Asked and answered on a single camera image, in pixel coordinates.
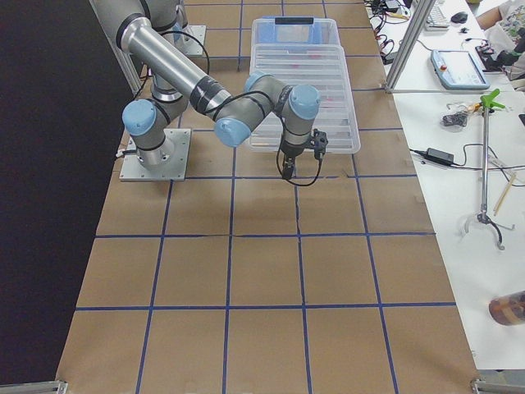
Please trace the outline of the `person forearm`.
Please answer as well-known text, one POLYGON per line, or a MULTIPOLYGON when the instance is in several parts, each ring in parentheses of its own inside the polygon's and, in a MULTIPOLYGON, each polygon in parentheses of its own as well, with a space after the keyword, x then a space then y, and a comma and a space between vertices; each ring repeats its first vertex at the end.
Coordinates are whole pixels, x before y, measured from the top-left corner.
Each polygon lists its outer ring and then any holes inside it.
POLYGON ((504 18, 504 14, 508 11, 509 7, 514 1, 505 1, 498 6, 491 8, 488 11, 483 12, 476 18, 478 25, 482 30, 488 30, 493 27, 497 22, 500 22, 504 18))

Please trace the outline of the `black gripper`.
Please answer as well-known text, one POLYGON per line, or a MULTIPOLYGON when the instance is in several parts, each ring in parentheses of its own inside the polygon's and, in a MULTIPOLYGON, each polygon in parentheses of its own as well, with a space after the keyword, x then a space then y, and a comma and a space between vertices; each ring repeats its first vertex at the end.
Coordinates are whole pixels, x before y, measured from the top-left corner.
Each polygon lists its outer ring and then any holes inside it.
POLYGON ((282 167, 282 177, 289 178, 294 175, 295 158, 303 153, 304 144, 291 144, 288 141, 281 141, 280 151, 284 154, 284 161, 282 167))

